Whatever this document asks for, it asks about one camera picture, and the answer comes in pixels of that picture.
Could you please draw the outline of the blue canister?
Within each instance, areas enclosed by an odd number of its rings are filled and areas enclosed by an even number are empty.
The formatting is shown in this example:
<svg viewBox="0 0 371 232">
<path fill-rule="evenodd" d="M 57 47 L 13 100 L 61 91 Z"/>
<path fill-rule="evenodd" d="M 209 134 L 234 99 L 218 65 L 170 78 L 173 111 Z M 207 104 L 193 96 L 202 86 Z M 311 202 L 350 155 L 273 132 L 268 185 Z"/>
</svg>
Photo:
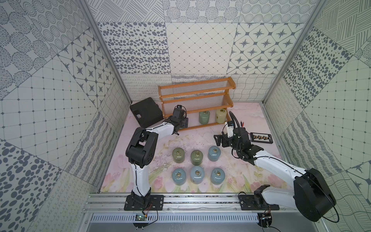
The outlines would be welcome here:
<svg viewBox="0 0 371 232">
<path fill-rule="evenodd" d="M 219 158 L 220 158 L 220 155 L 221 155 L 221 150 L 220 150 L 219 147 L 217 147 L 217 146 L 211 146 L 208 149 L 208 159 L 210 161 L 213 161 L 213 162 L 218 161 Z"/>
<path fill-rule="evenodd" d="M 225 172 L 221 168 L 214 168 L 211 172 L 210 180 L 214 185 L 220 185 L 225 180 Z"/>
<path fill-rule="evenodd" d="M 181 186 L 186 182 L 186 172 L 182 168 L 177 168 L 172 173 L 173 181 L 176 185 Z"/>
<path fill-rule="evenodd" d="M 204 169 L 201 166 L 193 166 L 190 171 L 190 179 L 194 184 L 200 184 L 205 177 Z"/>
</svg>

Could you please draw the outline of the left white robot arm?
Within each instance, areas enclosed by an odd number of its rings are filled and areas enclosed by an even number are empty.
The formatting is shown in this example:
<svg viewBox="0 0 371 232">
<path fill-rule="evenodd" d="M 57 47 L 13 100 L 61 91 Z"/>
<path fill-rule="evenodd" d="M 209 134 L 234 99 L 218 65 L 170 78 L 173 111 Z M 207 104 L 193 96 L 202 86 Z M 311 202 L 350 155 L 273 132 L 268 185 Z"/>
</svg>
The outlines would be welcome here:
<svg viewBox="0 0 371 232">
<path fill-rule="evenodd" d="M 187 128 L 188 118 L 186 108 L 177 105 L 173 114 L 161 124 L 152 128 L 138 127 L 127 147 L 126 156 L 133 170 L 134 187 L 131 197 L 142 207 L 150 204 L 151 188 L 149 184 L 148 165 L 153 160 L 157 142 L 166 136 L 178 134 L 178 131 Z"/>
</svg>

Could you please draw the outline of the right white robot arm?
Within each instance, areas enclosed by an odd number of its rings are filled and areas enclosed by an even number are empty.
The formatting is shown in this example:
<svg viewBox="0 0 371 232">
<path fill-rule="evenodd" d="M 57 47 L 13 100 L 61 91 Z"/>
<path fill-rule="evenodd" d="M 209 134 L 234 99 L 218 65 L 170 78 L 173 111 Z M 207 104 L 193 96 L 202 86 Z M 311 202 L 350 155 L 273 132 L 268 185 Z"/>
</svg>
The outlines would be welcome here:
<svg viewBox="0 0 371 232">
<path fill-rule="evenodd" d="M 262 147 L 251 144 L 245 128 L 234 128 L 230 137 L 214 135 L 217 146 L 231 147 L 233 157 L 263 168 L 286 182 L 291 188 L 262 185 L 254 191 L 257 208 L 274 205 L 298 210 L 310 221 L 318 221 L 336 206 L 336 199 L 323 175 L 314 168 L 304 169 L 285 162 Z"/>
</svg>

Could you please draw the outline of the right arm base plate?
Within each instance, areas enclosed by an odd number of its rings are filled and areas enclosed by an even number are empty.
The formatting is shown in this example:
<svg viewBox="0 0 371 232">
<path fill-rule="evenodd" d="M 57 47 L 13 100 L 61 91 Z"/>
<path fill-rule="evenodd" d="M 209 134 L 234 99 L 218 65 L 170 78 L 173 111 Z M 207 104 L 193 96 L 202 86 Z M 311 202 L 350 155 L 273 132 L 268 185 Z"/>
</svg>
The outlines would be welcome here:
<svg viewBox="0 0 371 232">
<path fill-rule="evenodd" d="M 280 210 L 279 205 L 270 205 L 265 202 L 264 199 L 256 197 L 255 195 L 251 194 L 242 194 L 238 195 L 239 204 L 242 211 L 246 210 Z"/>
</svg>

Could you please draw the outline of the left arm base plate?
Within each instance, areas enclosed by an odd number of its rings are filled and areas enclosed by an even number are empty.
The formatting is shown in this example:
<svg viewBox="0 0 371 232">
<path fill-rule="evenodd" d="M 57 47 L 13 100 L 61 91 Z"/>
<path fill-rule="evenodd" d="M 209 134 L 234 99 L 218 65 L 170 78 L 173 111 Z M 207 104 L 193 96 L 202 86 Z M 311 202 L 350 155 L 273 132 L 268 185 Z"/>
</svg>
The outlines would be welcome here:
<svg viewBox="0 0 371 232">
<path fill-rule="evenodd" d="M 163 209 L 164 195 L 152 195 L 148 193 L 145 197 L 136 195 L 134 192 L 126 197 L 125 211 L 161 211 Z"/>
</svg>

